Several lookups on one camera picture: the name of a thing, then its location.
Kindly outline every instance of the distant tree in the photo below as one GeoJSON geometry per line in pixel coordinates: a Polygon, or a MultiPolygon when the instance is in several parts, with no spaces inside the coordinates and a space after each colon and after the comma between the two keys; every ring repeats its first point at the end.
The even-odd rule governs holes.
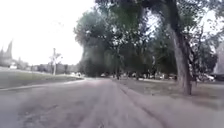
{"type": "Polygon", "coordinates": [[[53,54],[50,57],[51,61],[50,61],[50,65],[52,68],[52,74],[55,75],[56,74],[56,70],[57,70],[57,63],[60,61],[59,59],[61,58],[61,54],[56,52],[56,49],[53,49],[53,54]]]}

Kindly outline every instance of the tree trunk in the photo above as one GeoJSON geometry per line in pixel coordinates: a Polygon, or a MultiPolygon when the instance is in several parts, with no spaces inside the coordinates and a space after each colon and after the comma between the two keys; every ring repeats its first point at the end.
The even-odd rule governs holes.
{"type": "Polygon", "coordinates": [[[178,85],[183,87],[183,92],[186,95],[191,95],[191,76],[188,64],[187,45],[184,40],[184,35],[181,32],[180,18],[175,0],[166,0],[168,11],[168,30],[173,42],[175,58],[177,63],[178,85]]]}

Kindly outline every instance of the road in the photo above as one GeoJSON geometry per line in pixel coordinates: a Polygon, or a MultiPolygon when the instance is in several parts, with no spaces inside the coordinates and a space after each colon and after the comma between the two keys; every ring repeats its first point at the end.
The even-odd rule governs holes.
{"type": "Polygon", "coordinates": [[[220,128],[223,114],[109,79],[0,90],[0,128],[220,128]]]}

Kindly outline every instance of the building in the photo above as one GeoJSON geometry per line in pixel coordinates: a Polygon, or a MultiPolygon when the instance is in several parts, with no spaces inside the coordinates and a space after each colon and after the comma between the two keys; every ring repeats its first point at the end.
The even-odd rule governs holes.
{"type": "Polygon", "coordinates": [[[14,62],[12,59],[12,41],[8,45],[8,49],[6,51],[0,51],[0,66],[10,67],[14,62]]]}

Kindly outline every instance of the tree canopy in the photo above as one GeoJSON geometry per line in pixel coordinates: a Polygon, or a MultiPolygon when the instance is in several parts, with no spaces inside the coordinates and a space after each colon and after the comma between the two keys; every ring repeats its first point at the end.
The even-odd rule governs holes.
{"type": "Polygon", "coordinates": [[[96,0],[96,3],[74,29],[76,40],[84,48],[79,63],[81,72],[118,77],[120,73],[135,73],[137,78],[143,74],[176,74],[188,94],[193,77],[212,72],[217,60],[213,49],[223,32],[205,33],[202,21],[211,10],[222,16],[220,5],[214,6],[219,2],[96,0]]]}

